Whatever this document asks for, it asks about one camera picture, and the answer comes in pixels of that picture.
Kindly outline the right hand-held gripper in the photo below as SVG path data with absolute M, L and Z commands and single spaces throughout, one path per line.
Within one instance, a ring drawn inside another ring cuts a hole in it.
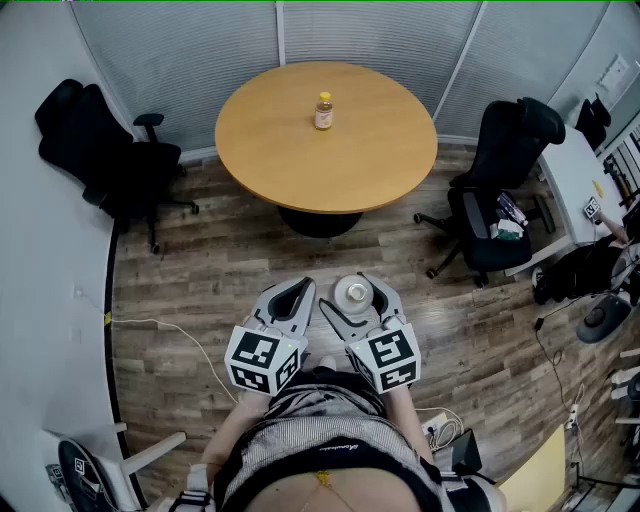
M 380 395 L 419 380 L 419 347 L 410 323 L 403 323 L 403 305 L 398 292 L 383 280 L 359 272 L 373 289 L 372 307 L 381 328 L 368 334 L 368 320 L 354 322 L 333 303 L 320 299 L 319 308 L 339 338 L 354 370 Z

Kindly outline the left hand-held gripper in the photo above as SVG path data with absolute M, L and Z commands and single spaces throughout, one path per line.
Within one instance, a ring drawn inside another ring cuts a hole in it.
M 276 396 L 301 369 L 305 336 L 316 297 L 313 279 L 290 279 L 266 289 L 242 326 L 235 326 L 225 354 L 231 382 Z

